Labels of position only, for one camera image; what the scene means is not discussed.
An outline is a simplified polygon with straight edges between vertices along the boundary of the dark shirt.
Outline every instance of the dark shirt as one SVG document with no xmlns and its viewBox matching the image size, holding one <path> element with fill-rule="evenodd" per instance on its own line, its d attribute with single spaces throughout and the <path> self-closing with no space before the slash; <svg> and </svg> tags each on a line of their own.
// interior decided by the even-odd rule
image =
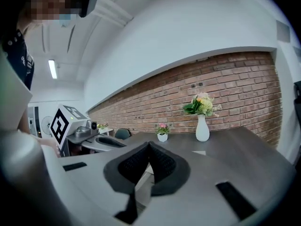
<svg viewBox="0 0 301 226">
<path fill-rule="evenodd" d="M 30 89 L 34 72 L 34 62 L 28 53 L 28 49 L 20 30 L 6 37 L 2 47 L 7 59 L 19 78 Z"/>
</svg>

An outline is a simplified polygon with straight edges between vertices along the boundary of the black rubber strip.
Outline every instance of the black rubber strip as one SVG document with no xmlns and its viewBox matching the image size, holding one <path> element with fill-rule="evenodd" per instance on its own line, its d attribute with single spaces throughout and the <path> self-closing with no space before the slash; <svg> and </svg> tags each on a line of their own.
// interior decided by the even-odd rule
<svg viewBox="0 0 301 226">
<path fill-rule="evenodd" d="M 216 187 L 222 193 L 240 220 L 243 220 L 256 212 L 256 209 L 230 182 L 219 183 Z"/>
<path fill-rule="evenodd" d="M 86 164 L 84 162 L 78 162 L 78 163 L 75 163 L 75 164 L 70 164 L 70 165 L 63 166 L 63 168 L 64 168 L 65 171 L 71 171 L 71 170 L 75 170 L 75 169 L 82 168 L 82 167 L 85 167 L 85 166 L 86 166 Z"/>
</svg>

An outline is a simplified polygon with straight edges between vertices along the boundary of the person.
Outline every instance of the person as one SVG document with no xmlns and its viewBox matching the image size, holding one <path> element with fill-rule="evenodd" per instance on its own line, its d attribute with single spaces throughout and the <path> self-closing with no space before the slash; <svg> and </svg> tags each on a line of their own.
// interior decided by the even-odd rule
<svg viewBox="0 0 301 226">
<path fill-rule="evenodd" d="M 42 25 L 45 21 L 59 19 L 60 14 L 71 12 L 71 0 L 14 0 L 10 9 L 5 9 L 7 18 L 1 29 L 0 41 L 7 60 L 14 71 L 30 90 L 35 68 L 33 58 L 25 43 L 27 33 Z M 18 129 L 30 134 L 27 108 L 25 109 Z M 41 145 L 51 146 L 59 156 L 59 150 L 53 138 L 36 137 Z"/>
</svg>

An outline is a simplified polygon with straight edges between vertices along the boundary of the white flower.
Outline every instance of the white flower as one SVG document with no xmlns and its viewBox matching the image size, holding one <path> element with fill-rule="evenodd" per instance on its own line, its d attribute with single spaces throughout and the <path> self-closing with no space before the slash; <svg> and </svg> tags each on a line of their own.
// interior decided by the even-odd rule
<svg viewBox="0 0 301 226">
<path fill-rule="evenodd" d="M 198 98 L 205 98 L 205 97 L 209 97 L 209 95 L 208 95 L 208 93 L 203 93 L 203 92 L 201 92 L 201 93 L 198 93 L 198 94 L 197 94 L 197 97 L 198 97 Z"/>
</svg>

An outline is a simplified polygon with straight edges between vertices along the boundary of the fluorescent light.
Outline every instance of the fluorescent light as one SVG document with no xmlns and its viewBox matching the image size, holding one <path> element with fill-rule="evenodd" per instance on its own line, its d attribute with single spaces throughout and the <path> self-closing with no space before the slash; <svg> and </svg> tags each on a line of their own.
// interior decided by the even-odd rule
<svg viewBox="0 0 301 226">
<path fill-rule="evenodd" d="M 50 72 L 53 79 L 57 79 L 56 71 L 55 71 L 55 61 L 54 60 L 48 60 Z"/>
</svg>

